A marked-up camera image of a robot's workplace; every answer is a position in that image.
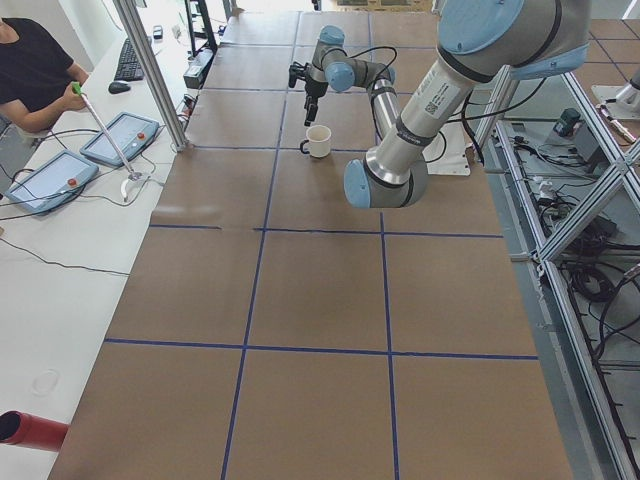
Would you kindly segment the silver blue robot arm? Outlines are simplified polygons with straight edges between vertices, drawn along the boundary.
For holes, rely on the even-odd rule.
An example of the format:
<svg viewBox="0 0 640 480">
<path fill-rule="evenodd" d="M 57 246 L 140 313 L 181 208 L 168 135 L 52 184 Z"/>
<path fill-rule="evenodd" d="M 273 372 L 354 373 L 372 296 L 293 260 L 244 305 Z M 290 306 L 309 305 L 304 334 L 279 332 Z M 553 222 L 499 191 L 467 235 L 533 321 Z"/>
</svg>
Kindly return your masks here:
<svg viewBox="0 0 640 480">
<path fill-rule="evenodd" d="M 327 25 L 312 60 L 290 66 L 289 83 L 305 84 L 307 124 L 328 89 L 367 91 L 381 142 L 347 164 L 345 196 L 356 208 L 402 208 L 423 196 L 423 152 L 476 85 L 504 66 L 518 80 L 577 69 L 587 57 L 590 21 L 588 1 L 449 1 L 437 27 L 437 59 L 404 107 L 390 67 L 348 56 L 343 31 Z"/>
</svg>

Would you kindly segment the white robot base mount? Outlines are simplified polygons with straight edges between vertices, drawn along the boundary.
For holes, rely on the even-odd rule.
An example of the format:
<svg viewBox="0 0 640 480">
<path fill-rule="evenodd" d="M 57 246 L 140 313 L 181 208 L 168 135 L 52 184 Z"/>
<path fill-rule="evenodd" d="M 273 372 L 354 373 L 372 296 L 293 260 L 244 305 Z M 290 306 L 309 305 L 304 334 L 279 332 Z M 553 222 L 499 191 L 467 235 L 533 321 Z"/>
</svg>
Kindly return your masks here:
<svg viewBox="0 0 640 480">
<path fill-rule="evenodd" d="M 460 123 L 443 126 L 433 141 L 423 150 L 430 175 L 469 176 L 471 169 L 466 155 L 467 138 Z"/>
</svg>

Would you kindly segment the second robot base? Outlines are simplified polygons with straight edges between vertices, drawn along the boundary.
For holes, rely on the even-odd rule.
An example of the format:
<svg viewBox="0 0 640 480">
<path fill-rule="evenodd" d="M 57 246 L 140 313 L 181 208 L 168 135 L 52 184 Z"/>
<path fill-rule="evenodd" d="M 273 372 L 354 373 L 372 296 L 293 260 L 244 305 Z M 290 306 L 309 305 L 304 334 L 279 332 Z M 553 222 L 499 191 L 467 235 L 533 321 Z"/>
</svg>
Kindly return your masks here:
<svg viewBox="0 0 640 480">
<path fill-rule="evenodd" d="M 622 86 L 594 85 L 591 90 L 598 105 L 613 119 L 639 119 L 639 71 Z"/>
</svg>

